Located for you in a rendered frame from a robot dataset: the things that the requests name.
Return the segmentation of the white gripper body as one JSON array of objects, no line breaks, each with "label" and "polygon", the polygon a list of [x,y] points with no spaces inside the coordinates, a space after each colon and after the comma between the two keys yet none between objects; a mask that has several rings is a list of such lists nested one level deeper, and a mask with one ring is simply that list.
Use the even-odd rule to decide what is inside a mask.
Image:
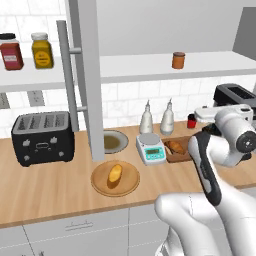
[{"label": "white gripper body", "polygon": [[194,111],[195,118],[198,122],[215,122],[215,116],[218,112],[226,109],[232,109],[240,114],[249,123],[253,122],[253,110],[247,104],[225,105],[216,107],[196,108]]}]

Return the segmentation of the golden croissant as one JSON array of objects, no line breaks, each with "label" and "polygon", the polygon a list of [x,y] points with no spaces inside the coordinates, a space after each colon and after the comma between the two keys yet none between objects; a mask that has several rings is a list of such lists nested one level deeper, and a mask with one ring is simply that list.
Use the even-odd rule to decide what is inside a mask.
[{"label": "golden croissant", "polygon": [[166,146],[167,146],[172,152],[175,152],[175,153],[178,153],[178,154],[182,154],[182,155],[185,154],[185,151],[184,151],[182,145],[181,145],[179,142],[176,142],[176,141],[167,141],[167,142],[166,142]]}]

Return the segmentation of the orange jam jar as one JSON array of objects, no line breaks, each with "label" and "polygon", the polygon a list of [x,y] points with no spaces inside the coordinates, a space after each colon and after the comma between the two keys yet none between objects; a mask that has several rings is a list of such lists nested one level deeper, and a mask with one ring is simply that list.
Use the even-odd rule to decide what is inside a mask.
[{"label": "orange jam jar", "polygon": [[184,52],[174,52],[172,59],[172,67],[174,69],[182,69],[185,62],[185,53]]}]

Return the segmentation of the round wooden cutting board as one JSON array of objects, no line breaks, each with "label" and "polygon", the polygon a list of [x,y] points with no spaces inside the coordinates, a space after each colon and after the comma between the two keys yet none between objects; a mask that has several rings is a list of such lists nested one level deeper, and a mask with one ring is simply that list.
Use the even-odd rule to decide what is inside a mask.
[{"label": "round wooden cutting board", "polygon": [[[121,167],[121,174],[110,181],[114,167]],[[135,166],[124,161],[107,161],[97,166],[91,175],[91,184],[100,194],[108,197],[121,197],[134,191],[140,182],[140,174]]]}]

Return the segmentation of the grey cabinet door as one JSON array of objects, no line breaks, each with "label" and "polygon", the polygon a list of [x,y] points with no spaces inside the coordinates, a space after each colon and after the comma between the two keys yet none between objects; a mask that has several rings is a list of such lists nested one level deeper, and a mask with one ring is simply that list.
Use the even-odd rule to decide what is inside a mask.
[{"label": "grey cabinet door", "polygon": [[96,0],[65,0],[76,74],[93,161],[104,159],[103,114]]}]

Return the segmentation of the yellow jar with white lid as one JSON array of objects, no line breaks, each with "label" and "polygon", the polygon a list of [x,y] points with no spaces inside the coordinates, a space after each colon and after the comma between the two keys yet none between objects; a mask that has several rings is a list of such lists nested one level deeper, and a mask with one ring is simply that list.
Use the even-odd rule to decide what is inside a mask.
[{"label": "yellow jar with white lid", "polygon": [[52,47],[45,32],[32,33],[32,53],[37,69],[50,69],[54,66]]}]

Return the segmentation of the red jar with black lid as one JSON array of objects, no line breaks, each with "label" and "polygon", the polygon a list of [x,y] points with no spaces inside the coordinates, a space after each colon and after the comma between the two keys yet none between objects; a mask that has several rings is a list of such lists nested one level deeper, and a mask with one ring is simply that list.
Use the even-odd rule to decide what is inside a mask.
[{"label": "red jar with black lid", "polygon": [[0,33],[0,53],[8,71],[23,68],[24,62],[19,41],[14,33]]}]

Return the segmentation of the black two-slot toaster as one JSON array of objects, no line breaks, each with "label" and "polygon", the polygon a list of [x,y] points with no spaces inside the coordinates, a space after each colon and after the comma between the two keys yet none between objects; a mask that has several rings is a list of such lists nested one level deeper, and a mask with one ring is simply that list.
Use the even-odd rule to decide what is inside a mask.
[{"label": "black two-slot toaster", "polygon": [[247,104],[256,111],[256,95],[238,84],[218,85],[213,100],[215,106]]}]

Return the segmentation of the white bottle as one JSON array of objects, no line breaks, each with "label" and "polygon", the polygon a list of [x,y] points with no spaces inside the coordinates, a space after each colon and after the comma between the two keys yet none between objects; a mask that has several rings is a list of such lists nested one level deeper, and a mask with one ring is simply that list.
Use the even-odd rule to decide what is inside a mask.
[{"label": "white bottle", "polygon": [[161,124],[160,124],[160,132],[163,135],[170,135],[174,130],[174,113],[172,110],[172,100],[169,100],[167,104],[167,108],[163,114]]},{"label": "white bottle", "polygon": [[141,134],[153,132],[153,119],[152,119],[152,114],[150,112],[149,103],[146,104],[145,111],[141,117],[139,132]]}]

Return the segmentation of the brown square tray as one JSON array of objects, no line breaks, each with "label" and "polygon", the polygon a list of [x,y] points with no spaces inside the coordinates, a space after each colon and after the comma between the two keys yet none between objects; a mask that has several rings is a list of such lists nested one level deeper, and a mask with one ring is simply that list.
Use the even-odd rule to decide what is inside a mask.
[{"label": "brown square tray", "polygon": [[[183,136],[183,137],[177,137],[177,138],[166,138],[163,139],[162,142],[165,146],[165,151],[166,151],[166,159],[169,163],[176,163],[176,162],[184,162],[184,161],[190,161],[191,157],[188,153],[188,141],[189,141],[190,137],[189,136]],[[167,141],[176,141],[179,142],[184,151],[185,154],[178,154],[175,152],[172,152],[167,146],[166,146],[166,142]]]}]

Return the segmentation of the white kitchen scale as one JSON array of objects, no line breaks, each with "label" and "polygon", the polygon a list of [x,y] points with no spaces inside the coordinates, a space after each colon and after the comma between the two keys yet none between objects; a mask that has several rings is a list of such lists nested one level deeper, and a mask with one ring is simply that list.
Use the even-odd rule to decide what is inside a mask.
[{"label": "white kitchen scale", "polygon": [[136,148],[147,166],[166,162],[166,153],[162,140],[155,133],[144,133],[136,137]]}]

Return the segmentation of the yellow bread roll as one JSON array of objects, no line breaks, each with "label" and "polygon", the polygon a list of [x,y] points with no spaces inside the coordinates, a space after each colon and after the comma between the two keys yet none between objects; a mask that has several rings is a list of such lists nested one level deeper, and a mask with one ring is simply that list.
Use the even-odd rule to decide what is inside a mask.
[{"label": "yellow bread roll", "polygon": [[116,164],[112,167],[108,174],[107,186],[112,189],[118,185],[122,177],[123,167],[120,164]]}]

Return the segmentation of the white drawer front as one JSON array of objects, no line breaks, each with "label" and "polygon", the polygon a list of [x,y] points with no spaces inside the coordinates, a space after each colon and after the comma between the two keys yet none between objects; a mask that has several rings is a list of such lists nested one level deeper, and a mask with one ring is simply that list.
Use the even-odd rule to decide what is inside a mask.
[{"label": "white drawer front", "polygon": [[[71,222],[82,223],[85,220],[91,221],[94,225],[91,228],[74,231],[66,231],[65,227]],[[128,224],[128,209],[120,209],[95,214],[62,218],[57,220],[28,224],[24,229],[30,241],[43,241],[50,238],[60,238],[69,235],[76,235],[91,231],[100,231],[109,228],[122,227]]]},{"label": "white drawer front", "polygon": [[27,242],[21,226],[0,229],[0,248],[25,244]]},{"label": "white drawer front", "polygon": [[168,226],[159,220],[154,205],[148,204],[129,209],[129,231],[131,235],[162,236],[168,231]]}]

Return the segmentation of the black four-slot toaster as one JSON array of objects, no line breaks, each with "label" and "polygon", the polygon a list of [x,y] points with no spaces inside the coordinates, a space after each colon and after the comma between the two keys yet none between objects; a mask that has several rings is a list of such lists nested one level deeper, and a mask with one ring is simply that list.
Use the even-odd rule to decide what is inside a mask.
[{"label": "black four-slot toaster", "polygon": [[67,111],[19,115],[11,130],[17,161],[23,167],[74,157],[75,137]]}]

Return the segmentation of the white open wall shelf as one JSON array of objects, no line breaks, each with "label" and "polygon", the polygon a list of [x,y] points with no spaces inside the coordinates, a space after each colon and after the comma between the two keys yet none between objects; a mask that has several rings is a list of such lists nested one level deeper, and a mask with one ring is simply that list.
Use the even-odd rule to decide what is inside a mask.
[{"label": "white open wall shelf", "polygon": [[24,59],[21,70],[7,71],[0,62],[0,92],[20,92],[65,87],[62,61],[60,57],[54,60],[52,69],[36,69],[31,58]]}]

